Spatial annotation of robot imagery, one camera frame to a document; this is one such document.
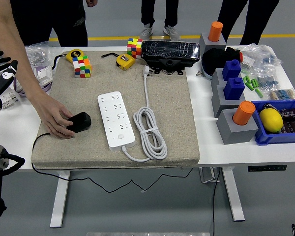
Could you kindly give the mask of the person's right hand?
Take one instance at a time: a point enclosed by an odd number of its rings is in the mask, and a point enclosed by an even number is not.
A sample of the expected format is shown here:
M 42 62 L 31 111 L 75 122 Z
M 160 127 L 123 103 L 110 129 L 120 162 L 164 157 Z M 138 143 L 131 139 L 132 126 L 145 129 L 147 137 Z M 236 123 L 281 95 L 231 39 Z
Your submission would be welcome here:
M 44 92 L 29 98 L 29 100 L 50 134 L 64 139 L 75 135 L 73 131 L 67 129 L 73 124 L 68 120 L 73 114 L 62 103 Z

